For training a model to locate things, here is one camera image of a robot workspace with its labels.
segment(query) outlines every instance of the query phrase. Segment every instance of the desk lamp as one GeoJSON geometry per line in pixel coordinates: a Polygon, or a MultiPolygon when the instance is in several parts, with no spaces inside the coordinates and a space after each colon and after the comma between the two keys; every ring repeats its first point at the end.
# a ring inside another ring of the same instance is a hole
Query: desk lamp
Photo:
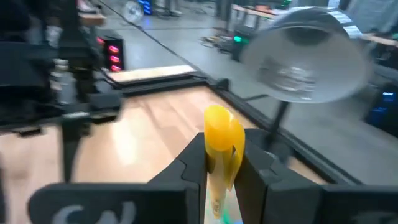
{"type": "Polygon", "coordinates": [[[361,35],[338,9],[296,7],[248,43],[241,60],[257,70],[265,92],[280,100],[265,142],[270,152],[283,150],[273,145],[290,103],[327,103],[367,84],[371,63],[355,42],[361,35]]]}

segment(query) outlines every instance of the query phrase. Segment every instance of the workbench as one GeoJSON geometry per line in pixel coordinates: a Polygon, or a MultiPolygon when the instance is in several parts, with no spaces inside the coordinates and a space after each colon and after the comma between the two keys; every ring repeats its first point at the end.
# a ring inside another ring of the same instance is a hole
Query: workbench
{"type": "MultiPolygon", "coordinates": [[[[194,69],[181,65],[112,73],[111,76],[119,82],[131,82],[187,72],[194,72],[194,69]]],[[[225,99],[226,95],[221,97],[207,86],[126,98],[116,122],[93,126],[91,135],[81,140],[72,182],[148,182],[203,131],[204,110],[213,104],[227,107],[245,128],[263,128],[225,99]]],[[[22,139],[16,134],[0,137],[9,207],[7,223],[28,223],[26,204],[29,197],[37,189],[61,181],[60,142],[60,128],[55,125],[48,125],[42,135],[31,138],[22,139]]],[[[318,184],[328,183],[318,171],[296,157],[291,158],[289,168],[318,184]]],[[[233,192],[228,194],[227,201],[229,214],[239,220],[233,192]]],[[[211,214],[206,212],[205,223],[213,222],[211,214]]]]}

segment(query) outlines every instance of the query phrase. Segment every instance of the green light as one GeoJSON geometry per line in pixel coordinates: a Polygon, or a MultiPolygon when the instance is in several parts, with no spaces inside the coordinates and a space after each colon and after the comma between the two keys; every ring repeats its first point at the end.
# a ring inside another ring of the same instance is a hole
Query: green light
{"type": "Polygon", "coordinates": [[[235,40],[235,42],[241,42],[242,37],[234,36],[234,40],[235,40]]]}

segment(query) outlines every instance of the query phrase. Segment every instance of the red led light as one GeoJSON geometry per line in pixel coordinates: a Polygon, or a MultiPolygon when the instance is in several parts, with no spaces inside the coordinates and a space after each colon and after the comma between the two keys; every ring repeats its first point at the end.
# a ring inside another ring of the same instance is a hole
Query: red led light
{"type": "Polygon", "coordinates": [[[112,65],[112,66],[111,66],[111,70],[112,70],[113,72],[120,72],[121,68],[120,68],[120,67],[117,67],[116,65],[112,65]]]}
{"type": "Polygon", "coordinates": [[[110,59],[114,63],[119,63],[120,62],[120,59],[118,57],[116,57],[116,56],[111,56],[110,59]]]}
{"type": "Polygon", "coordinates": [[[98,43],[100,43],[100,44],[104,44],[104,43],[105,43],[105,41],[104,41],[103,39],[99,38],[99,37],[97,37],[97,41],[98,41],[98,43]]]}
{"type": "Polygon", "coordinates": [[[119,53],[119,49],[117,47],[115,47],[115,46],[109,46],[109,51],[114,53],[114,54],[119,53]]]}

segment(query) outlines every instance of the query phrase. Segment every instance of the yellow object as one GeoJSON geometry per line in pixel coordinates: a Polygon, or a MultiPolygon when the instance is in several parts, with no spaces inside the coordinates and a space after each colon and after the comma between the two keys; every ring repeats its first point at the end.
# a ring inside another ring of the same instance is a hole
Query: yellow object
{"type": "Polygon", "coordinates": [[[226,189],[232,189],[242,163],[244,129],[220,105],[209,106],[205,111],[205,146],[211,206],[215,218],[221,218],[226,189]]]}

